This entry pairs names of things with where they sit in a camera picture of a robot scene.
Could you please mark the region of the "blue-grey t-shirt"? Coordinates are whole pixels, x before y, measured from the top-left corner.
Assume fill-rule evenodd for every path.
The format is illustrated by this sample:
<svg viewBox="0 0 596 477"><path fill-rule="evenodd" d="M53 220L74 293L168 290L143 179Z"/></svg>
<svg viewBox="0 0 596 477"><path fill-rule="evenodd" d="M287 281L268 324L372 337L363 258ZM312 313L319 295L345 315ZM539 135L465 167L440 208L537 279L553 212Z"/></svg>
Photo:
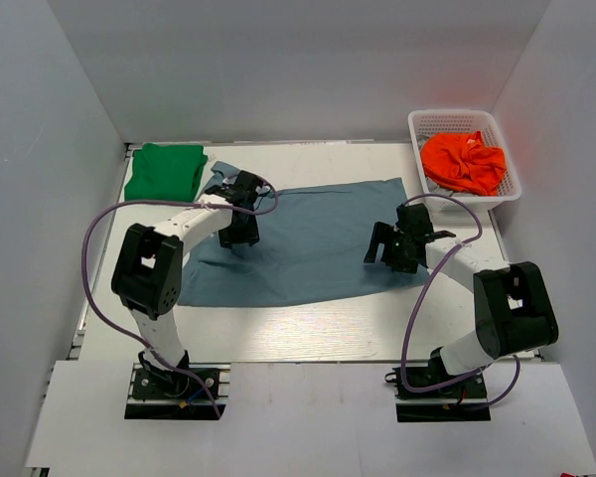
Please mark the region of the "blue-grey t-shirt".
<svg viewBox="0 0 596 477"><path fill-rule="evenodd" d="M284 307L422 285L425 269L366 264L373 226L393 223L406 198L400 179L295 188L267 196L259 241L223 248L207 238L182 272L181 306Z"/></svg>

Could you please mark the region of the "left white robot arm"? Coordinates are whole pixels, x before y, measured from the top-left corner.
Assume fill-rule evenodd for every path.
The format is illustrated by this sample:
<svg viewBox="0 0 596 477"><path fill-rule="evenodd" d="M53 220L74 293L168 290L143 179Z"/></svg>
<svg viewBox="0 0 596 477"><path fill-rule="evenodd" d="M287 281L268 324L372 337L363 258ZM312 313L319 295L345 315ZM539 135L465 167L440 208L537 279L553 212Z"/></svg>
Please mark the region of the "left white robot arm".
<svg viewBox="0 0 596 477"><path fill-rule="evenodd" d="M184 256L213 234L223 248L258 243L255 203L268 189L260 177L240 171L206 188L175 217L156 226L134 224L125 234L111 288L146 342L139 354L142 368L167 396L180 396L190 384L189 355L173 312L182 291Z"/></svg>

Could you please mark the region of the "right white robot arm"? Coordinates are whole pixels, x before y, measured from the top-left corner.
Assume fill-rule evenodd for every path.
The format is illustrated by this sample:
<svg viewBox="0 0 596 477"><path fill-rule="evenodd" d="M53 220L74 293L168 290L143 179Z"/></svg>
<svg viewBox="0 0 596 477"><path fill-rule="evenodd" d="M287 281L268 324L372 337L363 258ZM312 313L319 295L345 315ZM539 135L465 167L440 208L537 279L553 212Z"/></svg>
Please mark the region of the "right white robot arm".
<svg viewBox="0 0 596 477"><path fill-rule="evenodd" d="M395 224L374 224L364 262L380 260L408 274L425 268L431 280L443 274L472 293L475 313L473 331L431 353L421 384L401 380L407 390L448 397L496 360L557 342L558 324L536 264L474 254L471 238L435 230L423 204L407 201L396 213Z"/></svg>

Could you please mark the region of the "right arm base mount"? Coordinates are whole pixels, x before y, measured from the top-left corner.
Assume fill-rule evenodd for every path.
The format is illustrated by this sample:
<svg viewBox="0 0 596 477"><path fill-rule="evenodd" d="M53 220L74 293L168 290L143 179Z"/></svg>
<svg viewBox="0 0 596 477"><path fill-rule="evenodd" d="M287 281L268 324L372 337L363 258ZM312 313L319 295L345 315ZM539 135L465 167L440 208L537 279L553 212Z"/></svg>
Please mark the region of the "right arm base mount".
<svg viewBox="0 0 596 477"><path fill-rule="evenodd" d="M401 368L393 368L384 381L395 388L399 423L446 423L490 421L488 394L481 375L428 393L412 393L401 382Z"/></svg>

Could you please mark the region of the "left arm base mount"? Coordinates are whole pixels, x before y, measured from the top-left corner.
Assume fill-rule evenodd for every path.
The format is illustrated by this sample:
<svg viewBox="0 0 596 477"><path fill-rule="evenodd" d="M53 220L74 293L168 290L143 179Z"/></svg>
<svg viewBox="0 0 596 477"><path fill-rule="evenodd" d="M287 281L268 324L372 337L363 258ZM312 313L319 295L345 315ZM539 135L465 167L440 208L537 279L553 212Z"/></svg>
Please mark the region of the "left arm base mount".
<svg viewBox="0 0 596 477"><path fill-rule="evenodd" d="M220 413L224 412L229 393L230 365L191 366L209 388ZM162 383L157 377L133 365L124 418L126 420L219 420L202 386L190 377L179 375L176 385Z"/></svg>

